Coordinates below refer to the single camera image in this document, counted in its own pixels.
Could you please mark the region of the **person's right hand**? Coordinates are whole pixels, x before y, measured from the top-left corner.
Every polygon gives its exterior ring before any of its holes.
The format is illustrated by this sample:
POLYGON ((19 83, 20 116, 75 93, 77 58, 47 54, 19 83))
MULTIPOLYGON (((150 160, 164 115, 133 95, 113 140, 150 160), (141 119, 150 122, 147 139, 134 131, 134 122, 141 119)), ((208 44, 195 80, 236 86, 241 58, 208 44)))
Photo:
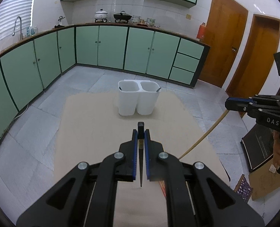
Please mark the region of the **person's right hand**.
POLYGON ((273 165, 276 169, 280 168, 280 133, 273 131, 273 165))

